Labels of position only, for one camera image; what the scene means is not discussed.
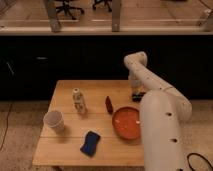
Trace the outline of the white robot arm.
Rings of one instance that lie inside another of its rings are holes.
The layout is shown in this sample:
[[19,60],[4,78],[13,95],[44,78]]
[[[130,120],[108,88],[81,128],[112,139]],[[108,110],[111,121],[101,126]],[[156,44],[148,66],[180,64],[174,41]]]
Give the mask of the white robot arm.
[[190,171],[180,123],[192,115],[190,101],[174,86],[147,68],[147,55],[124,57],[132,91],[144,85],[148,91],[139,104],[145,171]]

